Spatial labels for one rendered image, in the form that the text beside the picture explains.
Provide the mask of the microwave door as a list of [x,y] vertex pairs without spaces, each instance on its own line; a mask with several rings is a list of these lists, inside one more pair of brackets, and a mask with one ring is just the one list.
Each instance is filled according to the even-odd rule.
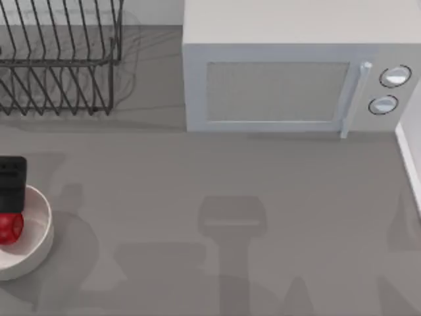
[[190,132],[339,132],[378,50],[363,44],[184,44]]

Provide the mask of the pale microwave oven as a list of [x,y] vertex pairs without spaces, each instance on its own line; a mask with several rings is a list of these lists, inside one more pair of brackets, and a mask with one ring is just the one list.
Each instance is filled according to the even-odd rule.
[[[350,127],[393,132],[421,81],[421,0],[185,0],[184,44],[363,44],[378,53]],[[406,65],[408,82],[380,84],[387,68]],[[398,107],[373,115],[369,103],[393,95]]]

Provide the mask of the small microwave knob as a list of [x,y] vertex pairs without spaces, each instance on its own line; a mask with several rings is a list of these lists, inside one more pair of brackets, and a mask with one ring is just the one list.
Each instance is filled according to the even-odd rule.
[[386,95],[373,99],[368,105],[368,110],[373,115],[386,115],[393,112],[398,105],[399,100],[395,96]]

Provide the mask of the white bowl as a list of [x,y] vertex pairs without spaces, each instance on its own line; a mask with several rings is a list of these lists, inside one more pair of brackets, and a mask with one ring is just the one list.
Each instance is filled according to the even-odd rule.
[[11,244],[0,244],[0,282],[14,280],[33,270],[47,258],[54,239],[53,212],[49,201],[37,188],[27,185],[24,228]]

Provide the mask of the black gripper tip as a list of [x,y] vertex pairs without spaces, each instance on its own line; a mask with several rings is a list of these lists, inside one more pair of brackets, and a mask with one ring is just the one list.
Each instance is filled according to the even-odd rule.
[[0,213],[21,213],[28,164],[23,156],[0,156]]

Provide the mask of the large microwave knob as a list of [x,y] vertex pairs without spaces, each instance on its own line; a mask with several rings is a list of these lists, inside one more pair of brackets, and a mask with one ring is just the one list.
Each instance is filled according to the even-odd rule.
[[404,85],[410,80],[412,70],[406,65],[399,65],[385,69],[380,74],[380,84],[383,87],[392,89]]

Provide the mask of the red strawberry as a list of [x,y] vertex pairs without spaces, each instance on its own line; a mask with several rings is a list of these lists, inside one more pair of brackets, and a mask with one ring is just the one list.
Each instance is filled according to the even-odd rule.
[[0,245],[15,243],[23,228],[24,218],[21,213],[0,213]]

